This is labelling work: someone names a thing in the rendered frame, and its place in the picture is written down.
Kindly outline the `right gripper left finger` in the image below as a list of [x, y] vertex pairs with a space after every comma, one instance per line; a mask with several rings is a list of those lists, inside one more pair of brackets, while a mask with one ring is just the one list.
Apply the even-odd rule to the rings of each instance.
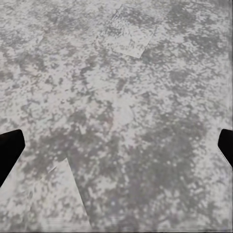
[[0, 187], [25, 149], [22, 130], [0, 134]]

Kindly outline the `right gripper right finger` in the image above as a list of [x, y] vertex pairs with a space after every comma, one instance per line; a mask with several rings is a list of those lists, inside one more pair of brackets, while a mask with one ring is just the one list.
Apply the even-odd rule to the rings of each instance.
[[218, 147], [233, 167], [233, 131], [226, 129], [221, 130]]

